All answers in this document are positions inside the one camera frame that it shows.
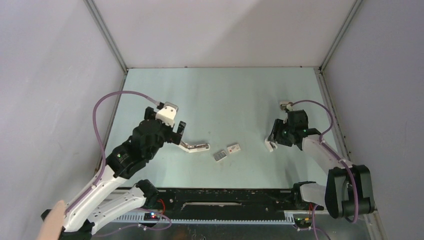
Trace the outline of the white stapler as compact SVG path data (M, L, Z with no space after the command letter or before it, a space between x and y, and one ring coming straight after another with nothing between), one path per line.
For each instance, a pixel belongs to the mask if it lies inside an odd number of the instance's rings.
M204 152L210 150L210 144L209 143L202 143L202 144L195 144L191 145L184 141L181 141L178 145L180 149L187 153L198 153L198 152Z

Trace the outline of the staple tray with staples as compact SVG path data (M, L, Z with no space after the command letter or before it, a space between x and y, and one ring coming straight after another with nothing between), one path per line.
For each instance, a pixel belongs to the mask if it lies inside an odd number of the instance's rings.
M224 150L221 150L213 155L213 158L216 162L219 162L227 157L227 153Z

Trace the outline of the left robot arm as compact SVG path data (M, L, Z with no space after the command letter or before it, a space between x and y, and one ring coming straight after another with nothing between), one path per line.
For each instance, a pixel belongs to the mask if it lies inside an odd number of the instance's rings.
M101 169L70 203L64 214L47 209L42 214L40 240L89 240L117 217L137 208L151 209L158 202L158 190L147 179L140 180L126 193L103 203L115 189L128 181L154 158L164 143L179 145L185 129L180 122L173 131L178 107L169 102L145 110L144 120L132 135L115 147Z

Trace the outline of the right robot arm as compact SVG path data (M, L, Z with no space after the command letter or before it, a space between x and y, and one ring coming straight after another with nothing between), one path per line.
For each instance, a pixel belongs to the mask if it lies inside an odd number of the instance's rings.
M354 220L375 211L371 172L365 165L355 165L343 158L323 138L320 131L309 127L304 110L287 112L286 119L277 118L264 141L270 152L279 145L296 146L311 157L326 175L326 184L315 181L297 182L291 189L291 204L304 209L317 204L334 219Z

